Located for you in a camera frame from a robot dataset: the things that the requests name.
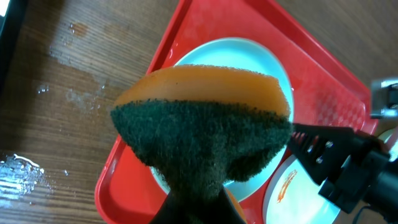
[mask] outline wooden table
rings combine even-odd
[[[397,1],[279,2],[367,86],[396,74]],[[145,74],[177,3],[30,1],[0,99],[0,223],[103,222],[111,105]]]

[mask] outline red tray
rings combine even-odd
[[[281,61],[292,84],[296,123],[368,133],[376,128],[377,121],[369,119],[369,90],[274,0],[181,0],[147,72],[172,66],[199,45],[223,37],[254,40]],[[241,202],[248,223],[263,223],[268,183]],[[149,168],[118,136],[95,190],[104,220],[147,223],[165,197]]]

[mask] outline green scouring pad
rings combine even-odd
[[[137,158],[184,204],[210,202],[226,180],[260,173],[292,134],[288,117],[239,103],[133,101],[111,117]]]

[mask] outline wood grain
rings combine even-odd
[[[29,194],[0,188],[0,223],[103,222],[93,194],[116,137],[111,105],[145,74],[177,3],[29,2],[0,97],[0,181],[37,184]],[[365,85],[397,74],[398,2],[279,3]],[[26,176],[14,153],[44,173]]]

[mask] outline screw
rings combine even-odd
[[[323,159],[321,157],[318,157],[317,164],[321,164],[322,162],[323,162]]]
[[[326,144],[325,144],[325,146],[326,146],[327,148],[331,148],[331,147],[333,146],[333,142],[332,142],[332,141],[327,141]]]

